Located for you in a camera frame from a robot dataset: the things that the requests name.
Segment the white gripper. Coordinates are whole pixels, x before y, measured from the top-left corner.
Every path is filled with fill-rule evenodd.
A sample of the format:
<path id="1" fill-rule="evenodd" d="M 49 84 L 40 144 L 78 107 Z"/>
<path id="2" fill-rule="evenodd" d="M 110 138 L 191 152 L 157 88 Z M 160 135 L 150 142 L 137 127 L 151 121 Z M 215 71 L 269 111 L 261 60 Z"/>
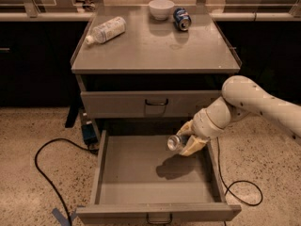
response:
<path id="1" fill-rule="evenodd" d="M 204 138 L 215 138 L 222 132 L 223 130 L 211 121 L 206 109 L 202 108 L 195 114 L 192 120 L 187 121 L 176 133 L 176 135 L 180 137 L 190 136 L 182 144 L 180 155 L 189 156 L 202 150 L 207 144 L 207 140 Z"/>

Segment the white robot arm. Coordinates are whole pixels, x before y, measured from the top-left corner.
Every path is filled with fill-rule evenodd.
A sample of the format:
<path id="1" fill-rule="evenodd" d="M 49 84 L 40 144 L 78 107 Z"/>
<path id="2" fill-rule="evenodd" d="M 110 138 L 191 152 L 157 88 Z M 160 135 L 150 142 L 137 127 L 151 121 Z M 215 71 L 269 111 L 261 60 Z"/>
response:
<path id="1" fill-rule="evenodd" d="M 245 76 L 235 75 L 224 82 L 218 99 L 197 112 L 177 132 L 179 137 L 188 136 L 179 154 L 189 156 L 202 150 L 232 121 L 240 120 L 247 113 L 264 117 L 297 144 L 301 143 L 301 106 L 272 96 Z"/>

